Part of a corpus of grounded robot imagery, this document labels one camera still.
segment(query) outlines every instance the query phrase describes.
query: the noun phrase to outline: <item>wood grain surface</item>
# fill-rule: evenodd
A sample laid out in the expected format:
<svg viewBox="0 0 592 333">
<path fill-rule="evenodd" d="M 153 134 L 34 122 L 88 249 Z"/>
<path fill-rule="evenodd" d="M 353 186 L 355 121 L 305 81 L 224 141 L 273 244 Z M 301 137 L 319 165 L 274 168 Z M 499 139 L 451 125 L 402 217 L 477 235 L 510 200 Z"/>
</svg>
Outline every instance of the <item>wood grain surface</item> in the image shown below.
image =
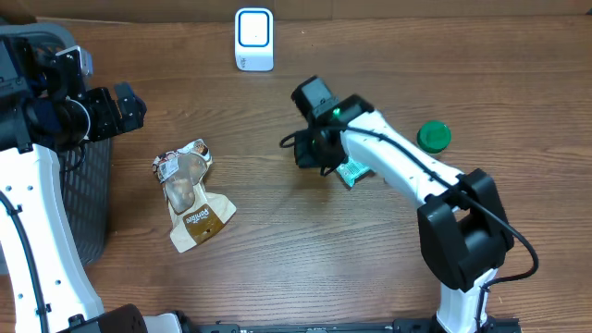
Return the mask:
<svg viewBox="0 0 592 333">
<path fill-rule="evenodd" d="M 290 100 L 318 74 L 359 93 L 412 138 L 450 125 L 442 161 L 497 181 L 540 271 L 499 285 L 488 311 L 524 332 L 592 331 L 592 18 L 405 18 L 278 22 L 276 68 L 236 69 L 233 24 L 70 25 L 93 55 L 94 86 L 127 80 L 145 127 L 115 139 L 109 236 L 87 267 L 111 310 L 180 309 L 199 323 L 389 321 L 431 316 L 439 284 L 415 212 L 381 177 L 347 191 L 300 170 L 279 140 L 305 123 Z M 197 138 L 215 163 L 207 191 L 238 207 L 218 235 L 177 253 L 155 156 Z M 531 265 L 517 245 L 500 270 Z M 0 278 L 0 330 L 14 321 Z"/>
<path fill-rule="evenodd" d="M 229 22 L 240 8 L 264 6 L 276 19 L 394 19 L 584 15 L 591 0 L 1 0 L 35 17 L 136 23 Z"/>
</svg>

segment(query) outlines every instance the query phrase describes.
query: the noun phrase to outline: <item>wall outlet adapter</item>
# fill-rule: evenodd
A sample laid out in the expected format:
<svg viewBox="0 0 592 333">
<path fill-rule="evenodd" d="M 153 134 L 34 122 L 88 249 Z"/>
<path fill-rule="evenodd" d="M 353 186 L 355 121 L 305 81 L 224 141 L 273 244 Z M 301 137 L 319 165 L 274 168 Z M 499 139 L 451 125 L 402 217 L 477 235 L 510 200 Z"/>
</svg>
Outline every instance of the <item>wall outlet adapter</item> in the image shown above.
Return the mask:
<svg viewBox="0 0 592 333">
<path fill-rule="evenodd" d="M 234 55 L 245 71 L 274 67 L 274 16 L 268 9 L 248 7 L 234 17 Z"/>
</svg>

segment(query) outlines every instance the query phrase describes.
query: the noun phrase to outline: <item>green bottle cap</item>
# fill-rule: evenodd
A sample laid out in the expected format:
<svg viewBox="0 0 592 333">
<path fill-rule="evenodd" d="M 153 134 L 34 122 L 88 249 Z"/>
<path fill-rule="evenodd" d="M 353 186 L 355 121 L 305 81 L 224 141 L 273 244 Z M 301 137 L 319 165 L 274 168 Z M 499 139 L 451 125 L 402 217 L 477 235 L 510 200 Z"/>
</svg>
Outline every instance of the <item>green bottle cap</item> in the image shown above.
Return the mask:
<svg viewBox="0 0 592 333">
<path fill-rule="evenodd" d="M 417 132 L 417 144 L 427 153 L 437 154 L 446 149 L 452 140 L 452 133 L 441 121 L 428 121 Z"/>
</svg>

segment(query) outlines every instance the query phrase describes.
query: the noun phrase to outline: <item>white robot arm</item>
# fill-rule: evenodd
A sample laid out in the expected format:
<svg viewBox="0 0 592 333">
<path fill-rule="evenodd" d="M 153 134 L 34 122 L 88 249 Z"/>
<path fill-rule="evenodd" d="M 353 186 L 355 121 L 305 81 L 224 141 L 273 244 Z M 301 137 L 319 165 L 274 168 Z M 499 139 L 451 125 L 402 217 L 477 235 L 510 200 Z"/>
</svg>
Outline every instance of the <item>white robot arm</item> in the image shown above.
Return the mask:
<svg viewBox="0 0 592 333">
<path fill-rule="evenodd" d="M 388 136 L 452 185 L 458 182 L 456 177 L 462 174 L 460 170 L 439 162 L 407 141 L 387 123 L 377 110 L 361 114 L 350 121 L 348 126 L 371 130 Z M 340 136 L 343 150 L 347 156 L 369 166 L 377 174 L 384 177 L 388 185 L 402 193 L 414 208 L 419 208 L 425 204 L 428 195 L 438 196 L 447 190 L 446 187 L 430 178 L 401 150 L 388 142 L 351 130 L 344 130 Z M 446 332 L 473 333 L 476 331 L 475 314 L 480 288 L 495 277 L 496 272 L 497 269 L 489 269 L 466 292 L 450 289 L 441 283 L 440 306 L 436 318 Z M 486 321 L 487 315 L 485 306 L 483 306 L 481 322 L 485 324 Z"/>
<path fill-rule="evenodd" d="M 35 53 L 38 48 L 26 38 L 0 39 L 0 199 L 6 208 L 0 241 L 16 331 L 111 332 L 116 322 L 136 333 L 180 332 L 173 314 L 142 318 L 133 305 L 105 313 L 82 269 L 60 191 L 56 152 L 141 128 L 146 107 L 125 82 L 115 87 L 117 103 L 107 88 L 87 90 L 92 61 L 79 46 L 55 55 Z"/>
<path fill-rule="evenodd" d="M 464 175 L 440 163 L 402 137 L 360 96 L 340 101 L 317 77 L 301 84 L 292 100 L 308 129 L 284 138 L 280 146 L 294 147 L 299 167 L 320 167 L 326 176 L 351 157 L 384 177 L 417 209 L 422 255 L 441 281 L 441 300 L 428 327 L 408 320 L 408 331 L 473 333 L 485 325 L 495 327 L 495 319 L 485 312 L 486 289 L 499 283 L 493 279 L 513 246 L 512 236 L 532 250 L 535 263 L 519 278 L 534 274 L 538 263 L 532 246 L 507 224 L 493 179 L 479 169 Z M 470 213 L 457 221 L 458 209 Z"/>
</svg>

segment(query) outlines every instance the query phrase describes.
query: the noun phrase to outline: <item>food package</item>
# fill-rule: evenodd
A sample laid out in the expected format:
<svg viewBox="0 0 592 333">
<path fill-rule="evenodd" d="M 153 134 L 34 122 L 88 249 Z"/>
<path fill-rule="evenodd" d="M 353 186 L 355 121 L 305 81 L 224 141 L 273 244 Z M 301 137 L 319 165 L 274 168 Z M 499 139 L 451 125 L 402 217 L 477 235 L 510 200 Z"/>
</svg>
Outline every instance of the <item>food package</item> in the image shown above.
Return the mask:
<svg viewBox="0 0 592 333">
<path fill-rule="evenodd" d="M 200 139 L 157 156 L 152 164 L 173 222 L 170 239 L 180 253 L 214 237 L 237 211 L 225 195 L 205 191 L 204 175 L 213 162 Z"/>
</svg>

